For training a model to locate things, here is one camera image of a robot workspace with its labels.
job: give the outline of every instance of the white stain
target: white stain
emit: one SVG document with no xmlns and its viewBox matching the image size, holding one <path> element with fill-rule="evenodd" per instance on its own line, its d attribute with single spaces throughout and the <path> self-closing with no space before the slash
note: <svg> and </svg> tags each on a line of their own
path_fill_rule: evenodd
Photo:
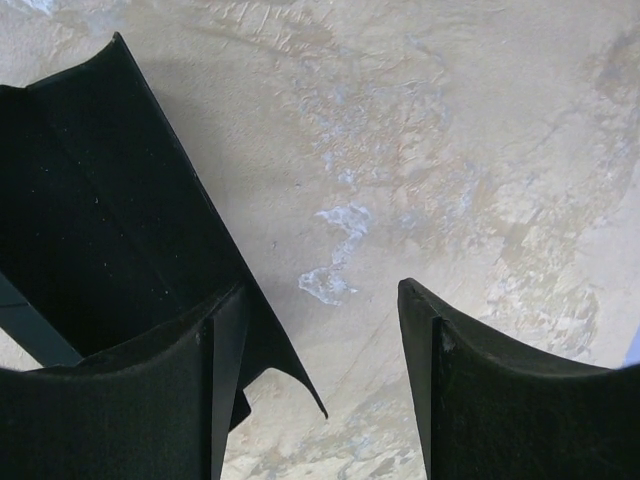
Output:
<svg viewBox="0 0 640 480">
<path fill-rule="evenodd" d="M 345 295 L 357 292 L 342 278 L 340 271 L 369 232 L 373 217 L 365 207 L 353 204 L 321 211 L 316 215 L 331 225 L 339 226 L 348 236 L 333 249 L 331 265 L 303 273 L 298 278 L 298 287 L 327 305 L 339 306 Z"/>
<path fill-rule="evenodd" d="M 57 0 L 5 0 L 10 7 L 23 12 L 37 10 L 46 15 L 51 15 L 58 9 Z"/>
</svg>

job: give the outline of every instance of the black plastic part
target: black plastic part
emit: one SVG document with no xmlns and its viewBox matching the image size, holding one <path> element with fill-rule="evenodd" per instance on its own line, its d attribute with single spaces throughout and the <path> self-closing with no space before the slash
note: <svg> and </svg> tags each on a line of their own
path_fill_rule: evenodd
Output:
<svg viewBox="0 0 640 480">
<path fill-rule="evenodd" d="M 398 309 L 429 480 L 640 477 L 640 365 L 529 347 L 411 279 Z"/>
<path fill-rule="evenodd" d="M 267 368 L 302 382 L 326 415 L 120 35 L 82 65 L 24 89 L 0 86 L 0 125 L 0 298 L 15 290 L 42 327 L 3 308 L 0 328 L 44 366 L 72 366 L 70 352 L 82 359 L 120 351 L 239 285 L 242 315 L 212 327 L 213 375 L 230 375 L 214 391 L 214 443 L 250 413 L 242 389 Z M 5 405 L 22 405 L 17 391 L 4 383 L 0 390 Z M 7 439 L 1 429 L 0 437 Z M 215 470 L 163 478 L 217 478 Z"/>
<path fill-rule="evenodd" d="M 249 309 L 234 287 L 76 367 L 0 370 L 0 478 L 220 478 Z"/>
</svg>

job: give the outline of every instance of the faux marble surface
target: faux marble surface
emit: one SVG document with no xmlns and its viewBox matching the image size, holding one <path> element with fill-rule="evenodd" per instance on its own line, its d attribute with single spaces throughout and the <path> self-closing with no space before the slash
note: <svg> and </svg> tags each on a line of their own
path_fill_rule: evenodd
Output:
<svg viewBox="0 0 640 480">
<path fill-rule="evenodd" d="M 633 0 L 0 0 L 0 83 L 122 32 L 331 415 L 268 372 L 225 480 L 423 479 L 398 280 L 558 355 L 627 355 L 639 15 Z M 0 363 L 34 366 L 5 337 Z"/>
</svg>

